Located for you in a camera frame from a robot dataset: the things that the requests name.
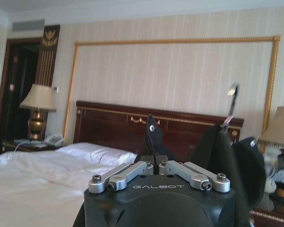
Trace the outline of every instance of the air vent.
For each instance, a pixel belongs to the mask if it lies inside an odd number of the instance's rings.
[[[20,31],[32,31],[32,30],[43,30],[44,29],[44,20],[31,20],[23,22],[15,22],[12,24],[13,32]]]

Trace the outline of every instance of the table lamp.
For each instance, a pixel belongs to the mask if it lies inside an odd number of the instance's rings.
[[[20,108],[34,111],[33,117],[28,120],[29,139],[41,140],[46,124],[43,113],[56,110],[52,88],[33,84],[26,98],[20,103]]]
[[[278,155],[278,172],[273,177],[276,184],[276,190],[273,194],[270,194],[270,197],[279,201],[284,201],[284,106],[277,108],[272,122],[268,129],[258,139],[258,142],[281,150],[281,154]]]

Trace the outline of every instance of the white pillow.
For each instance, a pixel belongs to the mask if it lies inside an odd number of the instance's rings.
[[[137,156],[129,151],[103,147],[92,143],[75,143],[59,148],[56,151],[106,165],[133,163]]]

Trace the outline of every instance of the nightstand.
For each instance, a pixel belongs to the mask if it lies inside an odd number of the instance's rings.
[[[17,145],[18,144],[14,143],[14,141],[12,140],[2,140],[2,152],[4,153],[7,151],[14,151]],[[35,147],[35,144],[30,144],[30,145],[19,146],[17,148],[17,151],[35,152],[35,151],[46,151],[46,150],[56,150],[56,149],[57,148],[55,146],[50,146],[50,145],[44,148],[37,148]]]
[[[267,193],[250,213],[256,227],[284,227],[284,205],[273,202]]]

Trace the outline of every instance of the gold picture frame molding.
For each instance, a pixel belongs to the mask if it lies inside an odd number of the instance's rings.
[[[99,46],[99,45],[130,45],[130,44],[213,44],[213,43],[261,43],[271,42],[272,52],[269,64],[269,74],[265,97],[264,116],[262,123],[262,133],[268,128],[270,109],[272,102],[272,95],[274,89],[275,70],[277,64],[277,56],[279,43],[281,40],[280,35],[263,36],[263,37],[235,37],[235,38],[187,38],[187,39],[151,39],[151,40],[121,40],[121,41],[100,41],[100,42],[76,42],[75,53],[71,71],[71,82],[68,95],[68,103],[66,108],[66,115],[64,121],[63,137],[66,136],[69,114],[71,109],[71,96],[78,65],[78,52],[81,46]]]

